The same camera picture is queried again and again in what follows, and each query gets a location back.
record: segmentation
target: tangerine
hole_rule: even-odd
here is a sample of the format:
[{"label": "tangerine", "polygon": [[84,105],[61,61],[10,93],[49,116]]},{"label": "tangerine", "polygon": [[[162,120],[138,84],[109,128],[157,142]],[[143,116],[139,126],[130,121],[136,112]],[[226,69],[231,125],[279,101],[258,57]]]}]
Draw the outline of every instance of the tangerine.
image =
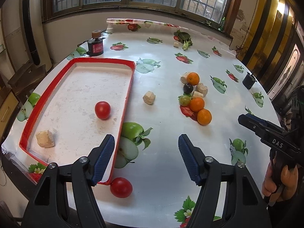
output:
[{"label": "tangerine", "polygon": [[207,109],[202,109],[197,113],[197,121],[201,125],[208,125],[212,120],[212,115]]},{"label": "tangerine", "polygon": [[187,82],[193,86],[196,86],[200,82],[200,77],[197,73],[191,72],[187,76]]},{"label": "tangerine", "polygon": [[199,112],[205,106],[205,101],[201,97],[196,97],[190,101],[190,110]]}]

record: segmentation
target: wooden bottle cap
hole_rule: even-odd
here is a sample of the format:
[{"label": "wooden bottle cap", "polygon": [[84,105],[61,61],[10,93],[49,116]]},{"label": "wooden bottle cap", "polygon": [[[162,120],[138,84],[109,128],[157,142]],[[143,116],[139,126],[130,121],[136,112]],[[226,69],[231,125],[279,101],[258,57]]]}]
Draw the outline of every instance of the wooden bottle cap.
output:
[{"label": "wooden bottle cap", "polygon": [[100,30],[92,31],[92,38],[93,39],[98,39],[100,37],[101,37],[101,31]]}]

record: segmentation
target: metal screw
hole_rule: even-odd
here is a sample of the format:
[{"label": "metal screw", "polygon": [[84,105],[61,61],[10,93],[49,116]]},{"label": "metal screw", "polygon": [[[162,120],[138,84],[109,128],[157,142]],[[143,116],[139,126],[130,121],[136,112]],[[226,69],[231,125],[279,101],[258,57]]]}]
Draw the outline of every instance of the metal screw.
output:
[{"label": "metal screw", "polygon": [[79,159],[80,163],[85,163],[85,162],[87,162],[87,160],[88,160],[87,157],[81,157],[81,158]]},{"label": "metal screw", "polygon": [[213,158],[208,156],[205,158],[205,160],[208,162],[208,163],[212,163],[213,162]]},{"label": "metal screw", "polygon": [[50,164],[49,164],[49,168],[50,168],[50,169],[53,169],[53,168],[55,168],[55,167],[56,167],[56,164],[55,164],[55,163],[50,163]]},{"label": "metal screw", "polygon": [[238,163],[237,163],[237,166],[238,166],[239,168],[244,168],[244,167],[245,167],[244,163],[242,163],[242,162],[238,162]]}]

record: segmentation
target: cabinet handle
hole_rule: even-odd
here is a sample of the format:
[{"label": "cabinet handle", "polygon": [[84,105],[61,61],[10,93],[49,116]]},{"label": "cabinet handle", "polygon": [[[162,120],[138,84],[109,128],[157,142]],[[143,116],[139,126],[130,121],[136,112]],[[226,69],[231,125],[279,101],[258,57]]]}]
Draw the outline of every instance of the cabinet handle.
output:
[{"label": "cabinet handle", "polygon": [[3,115],[3,117],[2,117],[2,119],[1,119],[1,121],[0,122],[3,122],[3,119],[4,119],[4,117],[5,117],[5,115],[7,114],[7,112],[9,111],[9,107],[7,107],[7,109],[6,109],[6,112],[4,113],[4,115]]}]

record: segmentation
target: black container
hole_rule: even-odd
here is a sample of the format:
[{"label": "black container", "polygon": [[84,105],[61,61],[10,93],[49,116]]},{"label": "black container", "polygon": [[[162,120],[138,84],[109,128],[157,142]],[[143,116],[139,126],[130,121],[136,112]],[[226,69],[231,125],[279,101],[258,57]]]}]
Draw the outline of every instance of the black container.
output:
[{"label": "black container", "polygon": [[257,82],[257,80],[255,79],[253,74],[247,72],[247,75],[245,76],[242,83],[248,90],[250,90],[255,82]]},{"label": "black container", "polygon": [[88,40],[88,48],[89,51],[87,54],[89,56],[98,56],[103,54],[103,42],[102,40],[105,38],[101,37],[101,31],[93,31],[92,38]]}]

